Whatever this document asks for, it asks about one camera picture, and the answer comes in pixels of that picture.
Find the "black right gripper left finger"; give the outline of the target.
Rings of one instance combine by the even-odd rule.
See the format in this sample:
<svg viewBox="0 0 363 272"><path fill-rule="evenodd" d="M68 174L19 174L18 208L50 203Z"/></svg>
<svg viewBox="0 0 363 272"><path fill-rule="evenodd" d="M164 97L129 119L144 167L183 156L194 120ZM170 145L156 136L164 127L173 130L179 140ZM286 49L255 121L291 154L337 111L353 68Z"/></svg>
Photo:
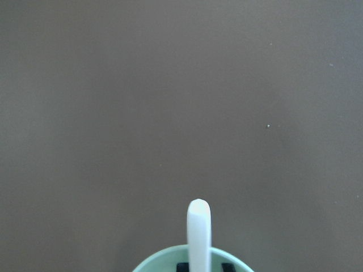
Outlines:
<svg viewBox="0 0 363 272"><path fill-rule="evenodd" d="M189 272L189 263L188 262L177 263L176 272Z"/></svg>

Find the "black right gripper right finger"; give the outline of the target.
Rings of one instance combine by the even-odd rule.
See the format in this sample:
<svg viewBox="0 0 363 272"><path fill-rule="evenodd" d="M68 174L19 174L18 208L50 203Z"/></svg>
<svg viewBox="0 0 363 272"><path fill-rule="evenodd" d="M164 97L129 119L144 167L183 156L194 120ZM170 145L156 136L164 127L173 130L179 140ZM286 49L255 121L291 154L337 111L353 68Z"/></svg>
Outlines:
<svg viewBox="0 0 363 272"><path fill-rule="evenodd" d="M221 263L221 267L223 272L235 272L235 266L233 263Z"/></svg>

